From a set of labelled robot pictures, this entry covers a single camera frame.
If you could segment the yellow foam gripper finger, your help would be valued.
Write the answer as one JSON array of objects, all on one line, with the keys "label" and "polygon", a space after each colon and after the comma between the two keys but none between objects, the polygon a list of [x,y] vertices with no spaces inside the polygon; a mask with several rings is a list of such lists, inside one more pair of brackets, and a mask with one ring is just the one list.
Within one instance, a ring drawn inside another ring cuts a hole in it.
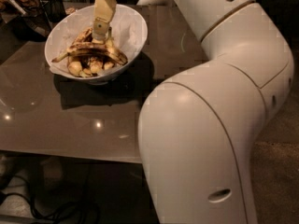
[{"label": "yellow foam gripper finger", "polygon": [[95,0],[93,10],[93,39],[103,44],[116,11],[116,0]]}]

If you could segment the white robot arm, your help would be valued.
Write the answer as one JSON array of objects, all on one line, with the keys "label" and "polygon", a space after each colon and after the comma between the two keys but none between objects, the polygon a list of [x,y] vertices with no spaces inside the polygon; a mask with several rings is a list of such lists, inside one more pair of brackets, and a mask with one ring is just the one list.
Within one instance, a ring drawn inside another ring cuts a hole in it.
[{"label": "white robot arm", "polygon": [[139,0],[175,4],[208,57],[157,86],[138,143],[161,224],[258,224],[251,147],[285,102],[292,52],[256,0]]}]

